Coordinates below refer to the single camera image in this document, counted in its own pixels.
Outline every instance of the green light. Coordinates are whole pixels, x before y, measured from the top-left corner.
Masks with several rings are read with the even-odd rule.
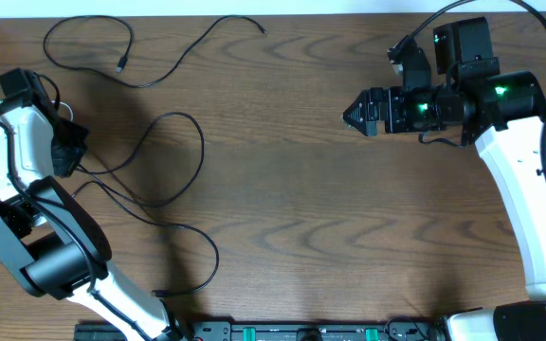
[[[494,88],[494,90],[496,90],[497,95],[502,96],[502,94],[504,94],[508,89],[506,87],[497,86]]]

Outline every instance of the white wall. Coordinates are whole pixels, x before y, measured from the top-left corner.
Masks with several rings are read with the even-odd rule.
[[[0,18],[224,14],[339,14],[434,12],[454,0],[0,0]],[[527,0],[546,11],[546,0]],[[506,0],[480,0],[456,11],[515,11]]]

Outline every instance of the wood grain surface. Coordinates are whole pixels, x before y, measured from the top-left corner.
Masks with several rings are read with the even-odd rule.
[[[401,83],[387,48],[426,17],[259,17],[266,36],[229,20],[171,77],[141,90],[48,62],[41,43],[55,20],[0,20],[0,74],[23,67],[58,83],[76,121],[91,130],[83,162],[92,170],[102,169],[99,159],[121,162],[160,114],[182,111],[199,121],[206,160],[197,181],[164,209],[135,207],[203,229],[220,247],[210,286],[168,300],[182,315],[372,321],[523,300],[519,249],[475,148],[424,146],[415,135],[366,138],[340,120],[362,89]],[[487,18],[501,70],[532,70],[546,94],[544,30],[527,14]],[[128,19],[136,44],[119,76],[157,78],[214,19]],[[434,65],[432,29],[419,42]],[[115,74],[127,38],[115,23],[77,21],[56,31],[50,49],[61,62]],[[142,197],[163,198],[198,161],[197,132],[169,118],[118,178]],[[85,180],[76,173],[61,182],[72,191]],[[98,188],[78,201],[142,288],[182,290],[209,275],[213,253],[196,234],[141,224]],[[0,340],[69,340],[78,321],[94,319],[81,306],[29,296],[0,264]]]

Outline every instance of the cable connector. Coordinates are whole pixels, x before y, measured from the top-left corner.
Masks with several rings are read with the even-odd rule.
[[[540,176],[542,174],[546,173],[546,168],[542,169],[542,170],[537,170],[537,175]]]
[[[125,67],[126,63],[128,63],[128,56],[124,55],[123,57],[119,58],[117,71],[121,72],[121,70],[123,70],[123,68]]]

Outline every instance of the green component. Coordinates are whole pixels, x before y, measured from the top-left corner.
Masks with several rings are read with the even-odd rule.
[[[256,329],[244,328],[244,341],[256,341]]]
[[[497,92],[497,95],[502,96],[508,89],[506,87],[497,86],[494,90]]]
[[[378,329],[369,328],[366,330],[366,341],[379,341]]]

